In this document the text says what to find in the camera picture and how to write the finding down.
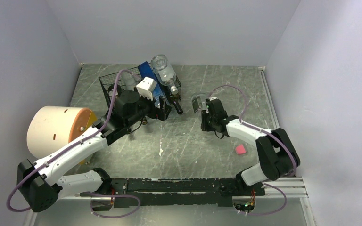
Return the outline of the dark green wine bottle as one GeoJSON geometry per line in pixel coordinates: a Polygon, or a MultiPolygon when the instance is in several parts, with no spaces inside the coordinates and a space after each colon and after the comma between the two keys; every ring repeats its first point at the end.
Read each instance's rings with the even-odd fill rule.
{"type": "Polygon", "coordinates": [[[171,104],[173,104],[176,112],[178,115],[183,114],[183,109],[179,103],[179,101],[181,100],[181,96],[179,94],[170,94],[170,98],[169,101],[171,104]]]}

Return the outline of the clear red-label bottle silver cap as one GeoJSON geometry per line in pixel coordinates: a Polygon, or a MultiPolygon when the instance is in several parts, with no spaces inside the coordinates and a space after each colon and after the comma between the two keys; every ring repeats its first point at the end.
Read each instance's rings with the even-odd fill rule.
{"type": "Polygon", "coordinates": [[[164,54],[159,54],[151,59],[151,66],[156,72],[161,84],[169,88],[170,93],[177,95],[179,89],[176,87],[176,73],[164,54]]]}

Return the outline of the blue labelled water bottle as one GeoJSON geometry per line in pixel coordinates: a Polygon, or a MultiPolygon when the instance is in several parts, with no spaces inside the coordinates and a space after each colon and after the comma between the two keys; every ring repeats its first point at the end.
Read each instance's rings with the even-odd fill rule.
{"type": "Polygon", "coordinates": [[[140,75],[142,78],[151,78],[154,81],[156,81],[156,86],[154,88],[154,90],[152,91],[153,97],[158,101],[160,97],[165,97],[165,95],[162,92],[162,89],[159,85],[159,80],[157,79],[157,77],[155,76],[155,74],[153,73],[153,70],[150,66],[150,63],[148,63],[147,61],[138,65],[137,66],[140,75]]]}

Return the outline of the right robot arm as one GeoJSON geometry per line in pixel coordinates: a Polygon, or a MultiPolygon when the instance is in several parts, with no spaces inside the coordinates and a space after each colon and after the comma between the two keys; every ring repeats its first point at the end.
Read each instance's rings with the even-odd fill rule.
{"type": "Polygon", "coordinates": [[[206,99],[201,111],[201,129],[213,131],[222,137],[240,139],[257,150],[259,163],[237,174],[235,188],[241,195],[253,190],[254,184],[266,180],[275,181],[289,173],[294,174],[300,165],[296,150],[282,128],[263,129],[228,115],[217,98],[206,99]]]}

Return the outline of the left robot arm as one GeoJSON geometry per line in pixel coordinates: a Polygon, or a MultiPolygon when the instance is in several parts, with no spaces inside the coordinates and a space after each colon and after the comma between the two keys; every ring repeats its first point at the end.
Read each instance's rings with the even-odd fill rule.
{"type": "Polygon", "coordinates": [[[107,113],[74,141],[35,162],[21,162],[14,190],[20,191],[33,212],[44,211],[57,200],[77,193],[109,195],[113,191],[112,178],[102,168],[84,174],[65,174],[84,158],[127,135],[130,127],[143,118],[165,121],[169,112],[164,96],[159,97],[156,107],[154,99],[137,91],[121,92],[112,98],[107,113]]]}

